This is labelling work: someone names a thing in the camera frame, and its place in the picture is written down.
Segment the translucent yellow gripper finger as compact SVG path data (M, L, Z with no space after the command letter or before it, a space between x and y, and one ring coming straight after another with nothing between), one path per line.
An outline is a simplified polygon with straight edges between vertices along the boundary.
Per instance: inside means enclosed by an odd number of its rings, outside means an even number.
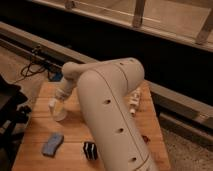
M53 114L54 115L60 115L64 109L64 102L55 99L54 105L53 105Z

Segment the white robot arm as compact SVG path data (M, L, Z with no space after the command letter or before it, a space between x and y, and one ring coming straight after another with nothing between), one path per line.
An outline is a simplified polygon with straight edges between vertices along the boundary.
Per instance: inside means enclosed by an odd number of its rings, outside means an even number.
M66 118L64 102L76 91L106 171L159 171L124 101L144 80L140 61L67 62L62 74L49 104L54 120Z

